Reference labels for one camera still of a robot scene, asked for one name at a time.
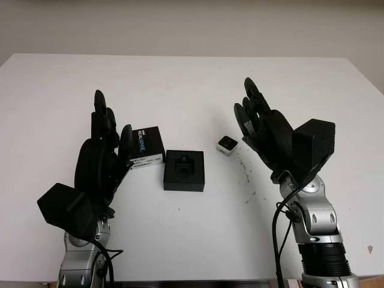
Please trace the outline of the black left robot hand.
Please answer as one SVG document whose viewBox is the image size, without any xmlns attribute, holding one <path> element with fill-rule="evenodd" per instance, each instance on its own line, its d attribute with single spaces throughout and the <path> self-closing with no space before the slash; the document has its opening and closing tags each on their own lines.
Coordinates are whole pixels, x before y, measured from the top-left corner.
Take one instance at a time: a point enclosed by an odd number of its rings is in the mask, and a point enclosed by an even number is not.
<svg viewBox="0 0 384 288">
<path fill-rule="evenodd" d="M 74 187 L 88 195 L 92 203 L 109 206 L 133 166 L 133 130 L 127 124 L 118 134 L 114 112 L 107 107 L 100 90 L 95 91 L 94 109 L 91 113 L 91 137 L 80 149 Z"/>
</svg>

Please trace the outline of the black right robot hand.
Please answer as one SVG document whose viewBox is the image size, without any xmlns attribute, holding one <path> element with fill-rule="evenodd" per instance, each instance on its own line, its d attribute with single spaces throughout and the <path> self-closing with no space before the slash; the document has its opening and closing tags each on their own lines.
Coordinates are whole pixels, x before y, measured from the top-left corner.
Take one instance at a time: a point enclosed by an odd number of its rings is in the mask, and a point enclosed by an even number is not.
<svg viewBox="0 0 384 288">
<path fill-rule="evenodd" d="M 243 141 L 272 170 L 271 180 L 277 184 L 284 173 L 292 173 L 293 128 L 284 115 L 271 109 L 263 94 L 249 77 L 244 80 L 246 97 L 234 104 Z"/>
</svg>

